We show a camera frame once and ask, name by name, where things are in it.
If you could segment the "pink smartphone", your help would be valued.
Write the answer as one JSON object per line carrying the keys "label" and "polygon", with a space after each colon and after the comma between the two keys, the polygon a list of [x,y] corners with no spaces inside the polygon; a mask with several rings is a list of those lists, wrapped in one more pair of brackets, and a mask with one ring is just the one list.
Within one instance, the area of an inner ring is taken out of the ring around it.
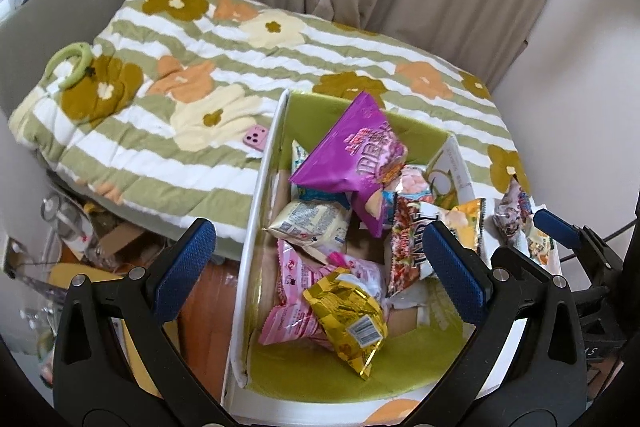
{"label": "pink smartphone", "polygon": [[246,130],[243,136],[243,143],[253,150],[262,152],[263,150],[265,150],[268,135],[268,128],[261,126],[260,124],[254,124],[254,126],[249,127]]}

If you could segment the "purple chip bag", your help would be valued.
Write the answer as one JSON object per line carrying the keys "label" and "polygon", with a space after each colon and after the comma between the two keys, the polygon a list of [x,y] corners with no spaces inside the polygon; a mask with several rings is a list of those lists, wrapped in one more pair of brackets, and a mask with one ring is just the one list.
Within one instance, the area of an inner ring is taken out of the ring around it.
{"label": "purple chip bag", "polygon": [[344,193],[368,231],[380,237],[384,223],[384,187],[404,167],[402,143],[372,95],[359,93],[309,153],[290,181],[309,190]]}

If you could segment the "blue white snack packet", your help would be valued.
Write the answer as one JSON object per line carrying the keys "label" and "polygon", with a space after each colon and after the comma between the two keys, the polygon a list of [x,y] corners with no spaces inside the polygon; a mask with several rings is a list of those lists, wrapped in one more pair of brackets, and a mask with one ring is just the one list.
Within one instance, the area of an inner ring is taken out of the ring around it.
{"label": "blue white snack packet", "polygon": [[314,190],[293,182],[290,195],[291,200],[267,230],[322,263],[326,263],[329,254],[344,253],[352,217],[348,195]]}

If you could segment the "grey upholstered headboard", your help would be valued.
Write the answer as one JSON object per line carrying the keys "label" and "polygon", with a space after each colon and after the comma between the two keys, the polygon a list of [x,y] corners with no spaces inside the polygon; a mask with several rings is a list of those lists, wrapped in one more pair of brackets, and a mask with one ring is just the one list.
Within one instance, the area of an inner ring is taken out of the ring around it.
{"label": "grey upholstered headboard", "polygon": [[125,0],[30,0],[1,23],[1,109],[10,115],[35,87],[51,56],[90,42]]}

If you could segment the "persimmon print tablecloth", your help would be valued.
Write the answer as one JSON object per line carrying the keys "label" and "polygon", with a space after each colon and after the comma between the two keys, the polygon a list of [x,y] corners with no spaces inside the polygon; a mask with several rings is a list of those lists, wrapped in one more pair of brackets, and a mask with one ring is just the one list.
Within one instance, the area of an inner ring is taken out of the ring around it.
{"label": "persimmon print tablecloth", "polygon": [[228,395],[229,411],[249,423],[270,426],[395,425],[415,409],[430,386],[392,399],[349,403],[307,403],[279,400],[235,388]]}

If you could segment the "yellow chip bag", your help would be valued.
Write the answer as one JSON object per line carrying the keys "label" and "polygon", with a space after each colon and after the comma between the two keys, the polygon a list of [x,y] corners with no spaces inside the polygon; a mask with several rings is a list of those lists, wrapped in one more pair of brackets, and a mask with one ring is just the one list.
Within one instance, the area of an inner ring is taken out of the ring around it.
{"label": "yellow chip bag", "polygon": [[485,199],[476,198],[440,214],[440,219],[460,244],[478,255],[482,253],[485,209]]}

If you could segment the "dark purple snack packet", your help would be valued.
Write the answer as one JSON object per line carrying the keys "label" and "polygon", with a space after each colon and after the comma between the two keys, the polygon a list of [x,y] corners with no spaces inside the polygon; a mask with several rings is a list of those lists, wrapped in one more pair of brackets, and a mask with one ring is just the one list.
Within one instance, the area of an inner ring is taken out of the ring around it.
{"label": "dark purple snack packet", "polygon": [[523,231],[525,222],[532,214],[532,205],[528,193],[518,182],[516,176],[512,176],[506,193],[495,205],[492,221],[501,237],[509,245],[514,245],[518,234]]}

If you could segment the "pink striped snack packet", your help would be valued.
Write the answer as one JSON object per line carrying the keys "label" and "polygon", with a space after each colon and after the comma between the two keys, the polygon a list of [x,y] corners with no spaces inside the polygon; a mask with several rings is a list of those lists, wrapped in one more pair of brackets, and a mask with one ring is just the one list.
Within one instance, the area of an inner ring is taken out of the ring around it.
{"label": "pink striped snack packet", "polygon": [[279,239],[278,262],[278,303],[269,311],[262,325],[258,343],[263,346],[303,338],[328,345],[322,327],[303,297],[303,291],[337,268],[347,269],[355,282],[379,303],[384,300],[384,270],[382,265],[373,261],[333,253],[329,254],[326,265],[310,265],[292,245]]}

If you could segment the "floral striped quilt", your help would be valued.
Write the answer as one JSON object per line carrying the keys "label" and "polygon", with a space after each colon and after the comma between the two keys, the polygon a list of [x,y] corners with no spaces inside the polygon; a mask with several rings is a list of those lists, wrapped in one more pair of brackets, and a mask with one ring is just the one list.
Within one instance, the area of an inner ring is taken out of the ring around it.
{"label": "floral striped quilt", "polygon": [[70,64],[42,73],[10,130],[70,191],[170,239],[203,217],[239,256],[262,159],[243,135],[288,89],[368,92],[452,133],[484,197],[524,176],[484,83],[374,32],[250,0],[125,0],[89,44],[85,77],[60,90]]}

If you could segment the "gold foil snack packet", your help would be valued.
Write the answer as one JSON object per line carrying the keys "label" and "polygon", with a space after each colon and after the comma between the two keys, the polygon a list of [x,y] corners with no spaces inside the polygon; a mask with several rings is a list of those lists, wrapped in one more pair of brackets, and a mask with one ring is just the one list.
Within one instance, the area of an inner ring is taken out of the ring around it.
{"label": "gold foil snack packet", "polygon": [[303,290],[314,317],[340,360],[364,381],[388,335],[385,312],[363,281],[337,268]]}

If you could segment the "orange chiffon cake packet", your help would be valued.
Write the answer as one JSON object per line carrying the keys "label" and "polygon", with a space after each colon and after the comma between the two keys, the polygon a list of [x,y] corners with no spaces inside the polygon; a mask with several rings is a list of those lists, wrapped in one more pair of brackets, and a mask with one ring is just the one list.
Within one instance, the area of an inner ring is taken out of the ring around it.
{"label": "orange chiffon cake packet", "polygon": [[549,273],[561,274],[560,258],[554,240],[534,225],[535,213],[541,209],[544,209],[544,206],[534,206],[524,223],[528,254]]}

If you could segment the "red white snack packet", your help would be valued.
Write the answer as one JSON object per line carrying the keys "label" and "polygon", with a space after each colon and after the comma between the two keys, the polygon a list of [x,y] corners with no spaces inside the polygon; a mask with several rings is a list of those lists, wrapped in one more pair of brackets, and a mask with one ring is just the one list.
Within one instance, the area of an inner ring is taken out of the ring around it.
{"label": "red white snack packet", "polygon": [[424,170],[420,166],[405,165],[398,178],[383,190],[384,230],[388,230],[393,224],[397,196],[419,202],[435,202],[430,184],[424,178]]}

